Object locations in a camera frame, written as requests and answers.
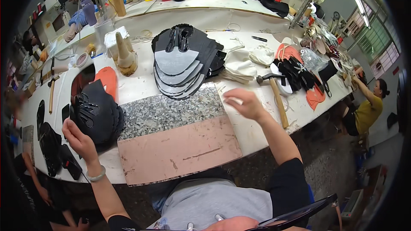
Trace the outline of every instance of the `wooden block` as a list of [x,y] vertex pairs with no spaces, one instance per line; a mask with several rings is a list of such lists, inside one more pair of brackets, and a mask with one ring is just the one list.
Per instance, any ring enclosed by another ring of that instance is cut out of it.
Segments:
[[128,185],[185,176],[243,154],[227,114],[117,142]]
[[124,0],[113,0],[114,8],[116,9],[117,15],[122,17],[126,15],[126,8],[124,6]]

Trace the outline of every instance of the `window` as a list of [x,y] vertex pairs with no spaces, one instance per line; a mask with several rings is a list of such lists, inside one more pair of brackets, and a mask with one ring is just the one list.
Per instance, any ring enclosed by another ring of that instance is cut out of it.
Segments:
[[378,79],[398,59],[401,45],[394,25],[379,0],[362,0],[362,3],[370,27],[364,26],[357,8],[348,19],[347,28],[358,40],[357,45],[367,57],[374,77]]

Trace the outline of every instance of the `woman's hair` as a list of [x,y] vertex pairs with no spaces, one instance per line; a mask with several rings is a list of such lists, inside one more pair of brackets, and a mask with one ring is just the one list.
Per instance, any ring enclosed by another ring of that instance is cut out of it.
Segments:
[[389,95],[390,92],[387,90],[387,82],[383,79],[377,79],[380,82],[380,89],[383,91],[383,98],[385,98],[386,95]]

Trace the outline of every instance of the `hammer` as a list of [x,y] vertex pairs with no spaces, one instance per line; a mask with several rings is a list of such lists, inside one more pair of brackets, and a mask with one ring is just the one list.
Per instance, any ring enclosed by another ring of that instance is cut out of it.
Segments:
[[282,103],[281,97],[280,97],[280,90],[278,89],[278,86],[274,80],[274,78],[281,78],[281,81],[285,81],[285,76],[284,75],[278,75],[278,74],[274,74],[274,73],[270,73],[264,76],[258,76],[256,78],[257,83],[261,84],[264,80],[269,79],[270,80],[270,85],[271,88],[273,89],[274,92],[274,98],[275,98],[275,102],[277,103],[278,106],[278,110],[280,111],[280,117],[281,117],[281,123],[283,128],[288,127],[288,119],[287,119],[287,115],[285,114],[285,109],[284,109],[284,105]]
[[54,82],[58,80],[60,76],[52,78],[47,84],[50,88],[50,103],[49,103],[49,113],[53,112],[53,94],[54,94]]

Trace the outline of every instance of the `plastic bag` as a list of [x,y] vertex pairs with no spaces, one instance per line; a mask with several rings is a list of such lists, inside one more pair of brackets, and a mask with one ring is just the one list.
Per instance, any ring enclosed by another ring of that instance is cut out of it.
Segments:
[[311,49],[302,48],[300,49],[301,59],[304,62],[304,67],[307,70],[320,71],[324,69],[328,61],[324,60],[322,57],[318,56]]

